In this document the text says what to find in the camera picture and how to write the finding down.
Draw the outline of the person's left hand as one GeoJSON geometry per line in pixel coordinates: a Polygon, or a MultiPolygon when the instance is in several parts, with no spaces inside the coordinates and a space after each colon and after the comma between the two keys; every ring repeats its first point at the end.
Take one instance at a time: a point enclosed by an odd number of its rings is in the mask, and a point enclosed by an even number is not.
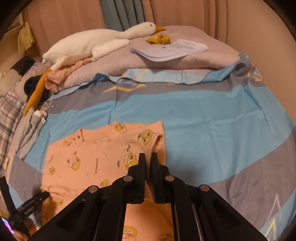
{"type": "Polygon", "coordinates": [[[18,241],[27,241],[36,231],[37,227],[31,218],[28,218],[24,223],[13,229],[14,237],[18,241]]]}

